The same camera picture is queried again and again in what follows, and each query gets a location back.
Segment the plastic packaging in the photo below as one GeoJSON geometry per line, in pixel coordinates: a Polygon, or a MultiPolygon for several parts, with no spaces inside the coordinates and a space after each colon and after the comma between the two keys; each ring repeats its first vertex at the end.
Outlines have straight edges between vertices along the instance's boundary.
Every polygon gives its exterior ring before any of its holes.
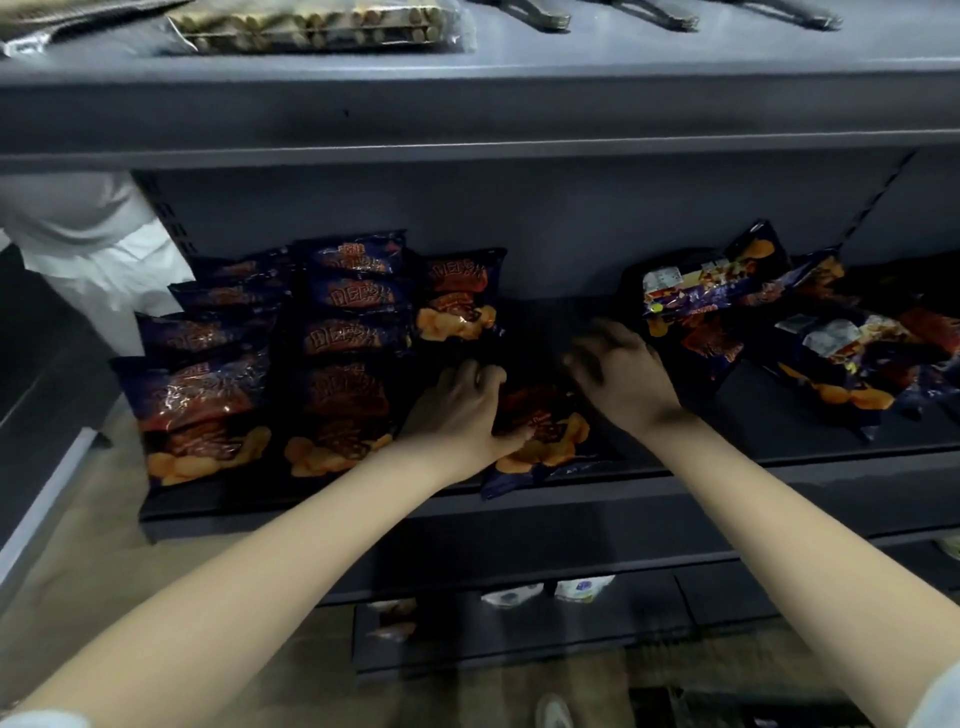
{"type": "Polygon", "coordinates": [[[283,246],[239,260],[197,255],[190,258],[190,267],[197,280],[247,278],[256,274],[289,279],[294,269],[294,259],[289,249],[283,246]]]}
{"type": "Polygon", "coordinates": [[[154,486],[169,486],[249,465],[270,442],[265,349],[236,352],[179,369],[146,357],[111,361],[139,424],[154,486]]]}
{"type": "Polygon", "coordinates": [[[633,266],[621,288],[642,293],[644,315],[675,320],[733,305],[790,269],[773,226],[759,220],[722,252],[698,252],[673,264],[633,266]]]}
{"type": "Polygon", "coordinates": [[[194,0],[166,13],[182,49],[202,54],[468,49],[456,0],[194,0]]]}
{"type": "Polygon", "coordinates": [[[294,374],[297,411],[283,456],[293,477],[335,476],[394,440],[383,371],[372,357],[335,357],[294,374]]]}
{"type": "Polygon", "coordinates": [[[276,303],[290,295],[290,283],[287,280],[264,274],[246,278],[191,280],[173,283],[168,288],[185,310],[276,303]]]}
{"type": "Polygon", "coordinates": [[[615,576],[592,576],[588,579],[558,581],[553,596],[560,601],[590,604],[604,589],[610,586],[615,578],[615,576]]]}
{"type": "Polygon", "coordinates": [[[543,584],[529,584],[525,587],[506,589],[502,592],[489,592],[480,598],[497,609],[513,609],[525,601],[542,594],[543,584]]]}
{"type": "Polygon", "coordinates": [[[405,352],[410,325],[395,314],[349,315],[341,311],[303,314],[297,339],[304,356],[341,352],[405,352]]]}
{"type": "Polygon", "coordinates": [[[406,231],[401,230],[298,240],[294,251],[305,265],[397,276],[403,272],[406,245],[406,231]]]}
{"type": "Polygon", "coordinates": [[[57,5],[5,3],[0,10],[0,53],[10,58],[43,53],[67,31],[94,29],[131,14],[167,8],[180,0],[75,0],[57,5]]]}
{"type": "Polygon", "coordinates": [[[541,482],[554,473],[574,473],[614,458],[599,434],[581,414],[579,398],[554,382],[507,388],[500,394],[494,430],[509,432],[524,425],[534,436],[516,452],[501,457],[483,473],[483,499],[541,482]]]}
{"type": "Polygon", "coordinates": [[[475,341],[498,335],[496,296],[505,248],[436,255],[420,262],[417,336],[424,341],[475,341]]]}
{"type": "Polygon", "coordinates": [[[136,324],[147,356],[164,358],[208,352],[240,341],[266,340],[276,315],[276,306],[236,306],[168,316],[138,313],[136,324]]]}
{"type": "Polygon", "coordinates": [[[400,311],[410,307],[410,283],[406,280],[345,276],[318,267],[307,271],[307,282],[310,299],[316,306],[357,311],[400,311]]]}

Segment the metal shelf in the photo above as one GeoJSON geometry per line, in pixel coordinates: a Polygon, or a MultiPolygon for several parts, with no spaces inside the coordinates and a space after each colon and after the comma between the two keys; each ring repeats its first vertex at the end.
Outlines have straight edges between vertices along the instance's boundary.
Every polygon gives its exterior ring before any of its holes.
{"type": "Polygon", "coordinates": [[[960,6],[835,0],[837,33],[684,0],[677,34],[469,5],[450,55],[170,58],[158,19],[0,61],[0,172],[573,157],[960,139],[960,6]]]}

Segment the lower shelf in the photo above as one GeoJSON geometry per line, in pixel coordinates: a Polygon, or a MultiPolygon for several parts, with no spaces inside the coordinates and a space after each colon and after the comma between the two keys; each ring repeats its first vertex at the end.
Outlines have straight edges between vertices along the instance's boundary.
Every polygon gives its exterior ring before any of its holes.
{"type": "MultiPolygon", "coordinates": [[[[932,542],[886,552],[934,587],[960,589],[960,562],[932,542]]],[[[357,677],[416,677],[689,639],[749,629],[779,615],[739,561],[620,574],[591,604],[555,599],[550,586],[509,610],[487,604],[476,591],[419,597],[412,618],[417,630],[405,643],[372,636],[379,615],[359,605],[353,624],[357,677]]]]}

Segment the dark blue snack bag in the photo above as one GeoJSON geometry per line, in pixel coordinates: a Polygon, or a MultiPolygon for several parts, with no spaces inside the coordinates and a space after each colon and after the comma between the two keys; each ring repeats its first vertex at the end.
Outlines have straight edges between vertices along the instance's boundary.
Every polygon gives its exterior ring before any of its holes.
{"type": "Polygon", "coordinates": [[[202,255],[190,258],[190,267],[197,280],[248,278],[257,274],[289,278],[294,265],[293,256],[285,246],[247,255],[239,260],[202,255]]]}
{"type": "Polygon", "coordinates": [[[406,231],[388,231],[298,240],[294,250],[306,265],[395,276],[403,270],[406,244],[406,231]]]}
{"type": "Polygon", "coordinates": [[[296,414],[283,451],[293,477],[332,479],[393,442],[386,366],[378,357],[341,355],[295,373],[296,414]]]}
{"type": "Polygon", "coordinates": [[[611,460],[609,447],[591,431],[582,411],[576,394],[554,382],[501,392],[494,431],[511,432],[529,425],[535,432],[522,448],[484,471],[480,496],[489,500],[556,473],[575,473],[611,460]]]}
{"type": "Polygon", "coordinates": [[[324,268],[307,271],[314,305],[362,311],[399,311],[410,307],[405,280],[349,277],[324,268]]]}
{"type": "Polygon", "coordinates": [[[404,317],[389,313],[350,315],[335,309],[302,314],[298,331],[305,356],[342,352],[404,352],[410,348],[410,327],[404,317]]]}
{"type": "Polygon", "coordinates": [[[187,365],[120,356],[110,366],[140,430],[169,432],[262,406],[270,357],[247,347],[187,365]]]}
{"type": "Polygon", "coordinates": [[[186,310],[276,303],[290,295],[288,281],[265,274],[244,279],[191,280],[167,287],[177,303],[186,310]]]}
{"type": "Polygon", "coordinates": [[[278,306],[236,306],[194,310],[168,316],[136,314],[147,356],[157,358],[208,352],[226,344],[266,340],[276,324],[278,306]]]}
{"type": "Polygon", "coordinates": [[[629,283],[633,295],[642,296],[644,315],[672,320],[734,305],[789,269],[773,226],[760,220],[722,252],[654,269],[641,264],[627,270],[621,285],[629,283]]]}
{"type": "Polygon", "coordinates": [[[496,297],[505,248],[433,255],[420,261],[416,329],[423,341],[476,341],[499,334],[496,297]]]}
{"type": "Polygon", "coordinates": [[[140,428],[153,486],[213,476],[259,460],[272,436],[265,349],[174,367],[147,357],[110,362],[140,428]]]}

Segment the wrist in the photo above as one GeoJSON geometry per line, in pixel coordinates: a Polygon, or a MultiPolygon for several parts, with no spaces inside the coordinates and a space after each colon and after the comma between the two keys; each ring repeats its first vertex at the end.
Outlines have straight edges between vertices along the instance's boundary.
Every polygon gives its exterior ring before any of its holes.
{"type": "Polygon", "coordinates": [[[443,457],[445,448],[438,442],[441,439],[433,434],[401,437],[375,455],[389,461],[391,469],[410,473],[411,485],[432,496],[459,479],[443,457]]]}
{"type": "Polygon", "coordinates": [[[703,421],[689,410],[676,407],[644,419],[628,431],[644,447],[654,450],[662,444],[683,437],[688,431],[702,424],[703,421]]]}

